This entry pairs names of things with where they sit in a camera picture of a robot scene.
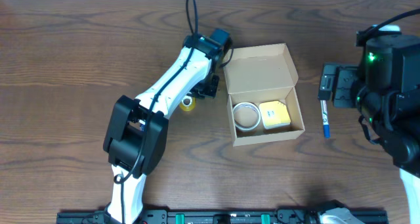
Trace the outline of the large white tape roll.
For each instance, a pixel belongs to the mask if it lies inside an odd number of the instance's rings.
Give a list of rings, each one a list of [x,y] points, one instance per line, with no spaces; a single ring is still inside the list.
[[[240,102],[232,109],[234,125],[240,131],[252,131],[261,122],[259,108],[252,102]]]

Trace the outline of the cardboard box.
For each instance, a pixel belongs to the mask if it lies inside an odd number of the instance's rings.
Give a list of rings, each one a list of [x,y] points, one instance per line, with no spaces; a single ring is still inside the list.
[[[292,140],[305,131],[295,90],[299,76],[285,43],[244,47],[234,50],[224,68],[227,87],[227,112],[234,146]],[[234,125],[233,107],[240,102],[280,101],[287,106],[291,123],[265,129],[261,122],[252,131],[240,131]]]

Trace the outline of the blue white marker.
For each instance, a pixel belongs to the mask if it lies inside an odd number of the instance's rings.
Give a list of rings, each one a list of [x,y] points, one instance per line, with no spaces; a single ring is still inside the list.
[[[321,111],[322,111],[322,123],[323,123],[324,137],[325,138],[330,138],[330,128],[329,128],[329,119],[328,119],[326,101],[320,101],[320,105],[321,105]]]

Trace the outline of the small yellow tape roll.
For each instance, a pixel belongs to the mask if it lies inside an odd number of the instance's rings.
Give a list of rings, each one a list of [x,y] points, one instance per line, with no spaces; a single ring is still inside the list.
[[[186,95],[181,100],[179,107],[185,112],[192,111],[196,107],[196,99],[194,97]]]

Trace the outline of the yellow sticky note pad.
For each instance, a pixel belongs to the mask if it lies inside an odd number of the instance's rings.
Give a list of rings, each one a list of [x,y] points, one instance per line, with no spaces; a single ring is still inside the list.
[[[287,106],[280,101],[269,101],[259,105],[263,126],[265,129],[275,129],[288,126],[291,118]]]

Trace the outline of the black mounting rail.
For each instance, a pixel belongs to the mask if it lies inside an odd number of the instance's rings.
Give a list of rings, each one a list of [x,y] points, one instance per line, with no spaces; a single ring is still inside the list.
[[[337,200],[317,206],[280,207],[275,210],[168,210],[145,209],[135,223],[143,224],[388,224],[387,212],[375,208],[349,209]]]

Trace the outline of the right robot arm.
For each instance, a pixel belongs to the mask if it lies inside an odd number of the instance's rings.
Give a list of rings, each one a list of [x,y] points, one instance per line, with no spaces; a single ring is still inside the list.
[[[380,145],[400,170],[411,223],[419,222],[419,37],[399,26],[356,33],[359,64],[325,63],[318,100],[354,108],[367,141]]]

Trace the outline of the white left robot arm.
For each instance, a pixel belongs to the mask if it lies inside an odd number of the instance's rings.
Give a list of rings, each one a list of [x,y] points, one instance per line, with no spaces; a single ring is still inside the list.
[[[114,104],[103,149],[114,173],[107,223],[135,223],[143,210],[147,175],[165,151],[169,118],[185,96],[214,97],[219,83],[215,70],[232,46],[222,30],[211,36],[189,35],[173,65],[151,88]]]

